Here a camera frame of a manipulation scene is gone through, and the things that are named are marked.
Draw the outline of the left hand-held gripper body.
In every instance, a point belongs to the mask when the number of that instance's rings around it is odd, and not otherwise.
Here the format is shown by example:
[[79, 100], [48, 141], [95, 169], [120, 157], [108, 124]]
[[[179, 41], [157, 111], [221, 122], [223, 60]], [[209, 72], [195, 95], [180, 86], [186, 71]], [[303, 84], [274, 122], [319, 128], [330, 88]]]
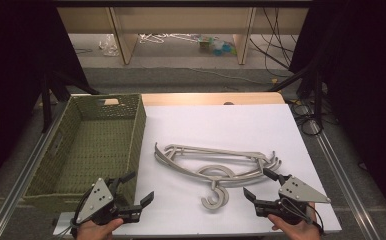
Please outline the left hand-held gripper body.
[[116, 190], [120, 184], [128, 181], [121, 177], [105, 181], [99, 178], [92, 186], [87, 199], [81, 201], [81, 208], [76, 212], [76, 224], [81, 225], [93, 221], [97, 225], [105, 225], [114, 219], [122, 219], [125, 223], [140, 221], [141, 206], [118, 206]]

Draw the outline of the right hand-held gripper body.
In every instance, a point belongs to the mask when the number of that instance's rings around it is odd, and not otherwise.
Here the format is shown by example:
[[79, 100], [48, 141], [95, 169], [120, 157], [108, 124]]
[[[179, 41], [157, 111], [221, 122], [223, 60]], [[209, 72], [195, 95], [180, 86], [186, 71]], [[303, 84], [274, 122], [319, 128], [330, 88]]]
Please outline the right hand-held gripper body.
[[279, 198], [275, 201], [259, 200], [253, 203], [258, 217], [268, 217], [269, 214], [282, 218], [285, 222], [296, 225], [301, 221], [311, 223], [307, 215], [310, 202], [330, 203], [331, 199], [299, 178], [292, 175], [279, 175]]

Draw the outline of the green woven basket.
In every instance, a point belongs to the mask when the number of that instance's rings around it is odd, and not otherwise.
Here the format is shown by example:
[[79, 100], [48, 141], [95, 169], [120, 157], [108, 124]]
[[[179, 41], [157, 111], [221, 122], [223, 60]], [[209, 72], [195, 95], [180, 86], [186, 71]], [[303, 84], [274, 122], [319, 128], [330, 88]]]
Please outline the green woven basket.
[[71, 212], [97, 179], [137, 171], [145, 123], [139, 94], [72, 96], [24, 201], [46, 212]]

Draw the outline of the person's left hand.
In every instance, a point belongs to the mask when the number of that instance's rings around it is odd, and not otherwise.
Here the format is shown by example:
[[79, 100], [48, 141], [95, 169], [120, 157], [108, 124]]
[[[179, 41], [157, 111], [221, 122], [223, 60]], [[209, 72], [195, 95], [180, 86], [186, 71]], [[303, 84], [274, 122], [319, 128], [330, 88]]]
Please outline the person's left hand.
[[85, 222], [78, 228], [76, 240], [113, 240], [113, 231], [123, 223], [120, 218], [105, 225], [97, 225], [93, 221]]

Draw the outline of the person's right hand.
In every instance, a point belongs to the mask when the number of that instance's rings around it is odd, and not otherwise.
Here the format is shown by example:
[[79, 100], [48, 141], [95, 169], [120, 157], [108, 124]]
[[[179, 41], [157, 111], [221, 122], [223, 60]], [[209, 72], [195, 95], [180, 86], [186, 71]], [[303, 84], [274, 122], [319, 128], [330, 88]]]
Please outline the person's right hand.
[[268, 215], [268, 219], [273, 223], [272, 229], [274, 231], [283, 231], [290, 240], [321, 240], [318, 228], [304, 221], [291, 225], [282, 218], [272, 214]]

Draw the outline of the white paper sheet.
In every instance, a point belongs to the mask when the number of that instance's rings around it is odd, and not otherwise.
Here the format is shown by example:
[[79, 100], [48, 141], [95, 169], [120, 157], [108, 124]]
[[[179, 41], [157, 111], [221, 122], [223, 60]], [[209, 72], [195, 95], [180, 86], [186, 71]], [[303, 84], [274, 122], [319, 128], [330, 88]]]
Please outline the white paper sheet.
[[149, 193], [155, 197], [139, 222], [115, 230], [118, 239], [270, 234], [271, 222], [256, 215], [243, 192], [273, 201], [278, 197], [277, 182], [261, 177], [231, 185], [228, 203], [210, 211], [201, 203], [212, 193], [209, 182], [155, 159], [155, 150], [169, 144], [276, 155], [282, 162], [279, 173], [296, 176], [318, 191], [324, 189], [287, 105], [149, 106], [146, 114], [135, 197]]

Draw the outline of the black metal stand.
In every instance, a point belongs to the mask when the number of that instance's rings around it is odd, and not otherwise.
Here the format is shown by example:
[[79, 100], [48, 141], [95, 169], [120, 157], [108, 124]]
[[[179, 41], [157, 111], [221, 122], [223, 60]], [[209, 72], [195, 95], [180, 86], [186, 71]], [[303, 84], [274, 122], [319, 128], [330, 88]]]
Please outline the black metal stand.
[[90, 87], [87, 81], [77, 80], [60, 71], [45, 73], [41, 79], [43, 133], [45, 133], [52, 124], [50, 93], [53, 93], [58, 101], [68, 101], [70, 93], [67, 89], [67, 85], [75, 86], [76, 88], [92, 95], [100, 94], [99, 91]]
[[286, 80], [280, 84], [276, 84], [269, 89], [269, 92], [277, 92], [283, 88], [291, 85], [297, 80], [302, 80], [300, 87], [298, 88], [299, 96], [302, 98], [305, 94], [305, 89], [312, 91], [314, 93], [314, 110], [313, 110], [313, 119], [316, 124], [319, 126], [319, 130], [323, 130], [322, 125], [322, 79], [323, 75], [315, 68], [306, 67], [299, 72], [288, 77]]

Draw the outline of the black curtain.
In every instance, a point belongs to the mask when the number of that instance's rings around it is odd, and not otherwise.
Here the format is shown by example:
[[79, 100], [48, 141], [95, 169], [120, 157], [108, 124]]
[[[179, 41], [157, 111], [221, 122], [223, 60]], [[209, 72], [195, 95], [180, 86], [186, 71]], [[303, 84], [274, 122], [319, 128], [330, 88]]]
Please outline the black curtain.
[[386, 0], [312, 0], [290, 70], [308, 64], [324, 41], [323, 81], [338, 119], [386, 199]]
[[0, 0], [0, 168], [54, 77], [87, 83], [53, 0]]

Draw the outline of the clear plastic bag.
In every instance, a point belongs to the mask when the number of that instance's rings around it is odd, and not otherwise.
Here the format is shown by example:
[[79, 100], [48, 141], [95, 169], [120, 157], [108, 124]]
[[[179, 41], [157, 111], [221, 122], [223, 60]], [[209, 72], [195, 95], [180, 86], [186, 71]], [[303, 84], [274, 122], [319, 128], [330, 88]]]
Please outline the clear plastic bag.
[[99, 49], [104, 56], [115, 57], [119, 55], [118, 47], [112, 34], [106, 34], [104, 38], [99, 41]]

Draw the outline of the colourful plastic toys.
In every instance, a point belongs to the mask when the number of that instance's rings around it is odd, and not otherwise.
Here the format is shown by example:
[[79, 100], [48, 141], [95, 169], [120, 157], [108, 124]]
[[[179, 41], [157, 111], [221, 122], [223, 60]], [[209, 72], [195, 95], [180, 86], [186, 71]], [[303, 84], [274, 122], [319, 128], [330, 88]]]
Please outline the colourful plastic toys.
[[215, 56], [237, 54], [235, 47], [231, 43], [223, 41], [218, 37], [200, 36], [198, 43], [201, 50], [211, 52]]

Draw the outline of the metal rail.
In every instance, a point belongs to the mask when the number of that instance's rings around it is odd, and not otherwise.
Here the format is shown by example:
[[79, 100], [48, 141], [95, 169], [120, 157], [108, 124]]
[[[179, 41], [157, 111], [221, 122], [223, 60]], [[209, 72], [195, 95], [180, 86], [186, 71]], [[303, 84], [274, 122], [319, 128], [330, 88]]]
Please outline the metal rail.
[[381, 240], [381, 235], [379, 234], [374, 221], [365, 209], [361, 198], [358, 196], [352, 182], [341, 165], [323, 128], [314, 120], [311, 121], [310, 126], [365, 240]]
[[59, 215], [23, 199], [44, 141], [43, 114], [34, 109], [0, 168], [0, 240], [53, 240]]

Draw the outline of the wooden desk frame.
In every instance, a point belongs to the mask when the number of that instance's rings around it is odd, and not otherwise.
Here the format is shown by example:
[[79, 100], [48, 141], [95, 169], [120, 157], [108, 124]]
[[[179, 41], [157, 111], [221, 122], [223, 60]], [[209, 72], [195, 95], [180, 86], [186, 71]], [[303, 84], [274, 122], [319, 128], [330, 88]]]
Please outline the wooden desk frame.
[[127, 65], [140, 33], [230, 34], [238, 63], [246, 63], [249, 37], [270, 34], [298, 35], [307, 8], [281, 7], [60, 7], [69, 33], [112, 34]]

